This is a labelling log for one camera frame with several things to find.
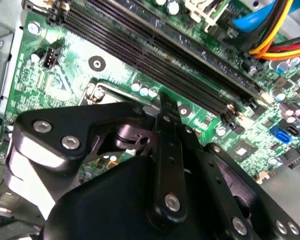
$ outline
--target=orange wire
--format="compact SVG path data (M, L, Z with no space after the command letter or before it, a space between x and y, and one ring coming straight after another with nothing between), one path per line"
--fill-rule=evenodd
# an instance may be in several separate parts
M262 56L263 56L263 55L268 51L268 49L270 48L270 46L271 46L272 42L274 41L274 39L275 39L275 38L272 38L272 39L270 40L270 42L268 42L268 44L265 45L265 47L264 47L257 55L255 55L254 57L255 57L256 59L262 58Z
M279 57L269 57L269 56L265 56L265 57L262 57L262 59L276 61L276 60L293 59L293 58L296 58L296 57L300 57L300 53L299 53L299 54L295 54L295 55L290 55L290 56L279 56Z

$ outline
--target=motherboard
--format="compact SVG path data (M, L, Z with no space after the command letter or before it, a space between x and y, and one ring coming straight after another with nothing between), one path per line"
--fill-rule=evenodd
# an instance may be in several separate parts
M222 146L258 183L282 164L300 165L300 57L261 61L222 43L215 33L225 15L250 13L239 0L224 1L209 18L193 0L72 0L61 8L62 23L59 13L47 19L30 11L22 26L2 120L1 165L22 112L121 101L157 110L160 92L177 101L182 122L203 146ZM283 40L277 34L274 42ZM89 162L80 178L134 154Z

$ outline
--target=blue cable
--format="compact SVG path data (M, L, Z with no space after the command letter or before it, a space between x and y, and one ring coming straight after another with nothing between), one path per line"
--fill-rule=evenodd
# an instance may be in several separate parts
M268 14L271 12L275 2L265 6L264 8L252 12L242 18L234 19L233 24L242 32L250 33L254 31L263 21L267 18ZM300 9L300 0L294 0L290 8L289 14Z

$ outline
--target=yellow wire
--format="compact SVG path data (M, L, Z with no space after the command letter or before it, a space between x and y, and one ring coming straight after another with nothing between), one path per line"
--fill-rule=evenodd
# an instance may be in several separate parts
M267 36L267 38L255 49L252 49L249 51L250 54L256 54L258 53L261 49L263 49L270 41L272 38L275 37L275 35L277 34L277 32L279 31L282 23L284 22L286 16L289 13L289 10L291 8L292 3L294 2L294 0L288 0L283 12L280 16L280 18L278 19L278 22L276 23L276 25L274 26L274 28L272 29L272 31L270 32L270 34Z
M264 55L262 55L262 57L278 58L278 57L288 57L296 54L300 54L300 49L293 50L293 51L285 51L285 52L267 52Z

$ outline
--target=blue sata port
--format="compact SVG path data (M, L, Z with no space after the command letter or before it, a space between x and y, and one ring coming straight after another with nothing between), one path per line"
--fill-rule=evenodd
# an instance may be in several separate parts
M269 131L276 139L284 144L288 144L292 141L292 138L278 126L272 127Z

